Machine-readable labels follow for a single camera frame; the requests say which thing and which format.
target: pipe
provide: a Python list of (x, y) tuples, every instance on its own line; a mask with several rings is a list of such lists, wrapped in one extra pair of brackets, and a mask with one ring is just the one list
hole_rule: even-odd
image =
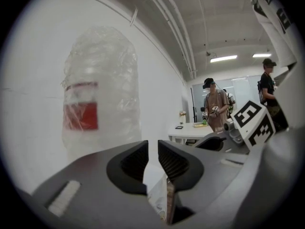
[(156, 4), (157, 8), (160, 10), (160, 12), (164, 16), (165, 20), (169, 24), (169, 26), (170, 26), (178, 44), (179, 44), (181, 52), (183, 53), (183, 57), (185, 59), (186, 65), (189, 69), (191, 79), (193, 79), (192, 70), (190, 68), (190, 59), (189, 59), (189, 56), (188, 56), (188, 53), (187, 53), (187, 50), (186, 50), (186, 47), (185, 47), (183, 37), (181, 35), (181, 32), (178, 28), (178, 25), (177, 25), (176, 21), (173, 18), (173, 15), (167, 9), (166, 5), (164, 4), (164, 2), (162, 0), (152, 0), (152, 1)]
[(197, 77), (196, 75), (196, 65), (195, 65), (195, 59), (194, 59), (194, 53), (193, 53), (193, 49), (192, 49), (192, 44), (191, 44), (191, 40), (190, 40), (190, 37), (189, 37), (189, 33), (187, 32), (187, 29), (186, 29), (186, 26), (185, 26), (185, 23), (184, 23), (184, 20), (182, 18), (182, 15), (175, 3), (174, 0), (168, 0), (170, 2), (170, 4), (173, 6), (176, 14), (177, 14), (177, 17), (178, 17), (178, 20), (179, 20), (179, 23), (181, 24), (182, 26), (182, 29), (183, 29), (183, 32), (184, 32), (184, 36), (186, 38), (186, 43), (187, 43), (187, 46), (189, 48), (189, 52), (190, 52), (190, 55), (191, 55), (191, 60), (192, 60), (192, 66), (193, 66), (193, 72), (194, 72), (194, 78)]
[[(206, 39), (206, 51), (209, 50), (209, 39), (208, 39), (208, 32), (207, 32), (207, 26), (206, 26), (206, 23), (205, 23), (205, 15), (204, 15), (204, 7), (203, 7), (203, 4), (201, 3), (201, 0), (199, 0), (199, 3), (200, 3), (200, 9), (201, 9), (201, 13), (202, 13), (202, 18), (203, 18), (203, 25), (204, 25), (204, 33), (205, 33), (205, 39)], [(207, 56), (205, 56), (205, 70), (206, 70), (206, 67), (207, 67)]]

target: person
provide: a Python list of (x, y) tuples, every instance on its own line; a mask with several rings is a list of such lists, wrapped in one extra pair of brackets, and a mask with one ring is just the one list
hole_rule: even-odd
[[(213, 78), (207, 78), (204, 81), (203, 89), (209, 91), (205, 97), (205, 111), (208, 113), (208, 124), (214, 132), (223, 130), (224, 122), (227, 119), (226, 110), (229, 108), (229, 100), (224, 90), (216, 89), (216, 83)], [(219, 111), (214, 112), (214, 107), (219, 107)]]
[(276, 63), (273, 62), (271, 59), (264, 59), (263, 61), (263, 68), (264, 73), (261, 76), (260, 85), (263, 92), (263, 98), (266, 100), (266, 107), (270, 116), (273, 120), (274, 126), (276, 131), (280, 131), (286, 129), (288, 127), (288, 123), (284, 116), (283, 111), (281, 110), (275, 96), (273, 95), (274, 89), (274, 82), (270, 76), (270, 73), (273, 72), (273, 67), (276, 66)]
[(226, 89), (224, 89), (224, 91), (227, 94), (227, 97), (228, 97), (228, 100), (229, 100), (229, 104), (230, 104), (230, 106), (229, 106), (229, 108), (227, 110), (227, 115), (228, 115), (228, 118), (231, 118), (231, 114), (233, 113), (233, 109), (234, 109), (234, 104), (236, 102), (235, 102), (233, 94), (227, 93)]

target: ceiling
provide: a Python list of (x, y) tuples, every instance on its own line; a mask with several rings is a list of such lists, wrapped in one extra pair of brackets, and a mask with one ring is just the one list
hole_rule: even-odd
[[(175, 17), (173, 6), (162, 0)], [(196, 74), (261, 65), (254, 53), (269, 51), (278, 61), (271, 41), (252, 10), (250, 0), (174, 0), (182, 15), (191, 41)], [(139, 8), (137, 19), (156, 35), (176, 62), (184, 78), (190, 73), (173, 32), (155, 3), (151, 0), (129, 0)], [(236, 60), (210, 63), (213, 57), (238, 55)]]

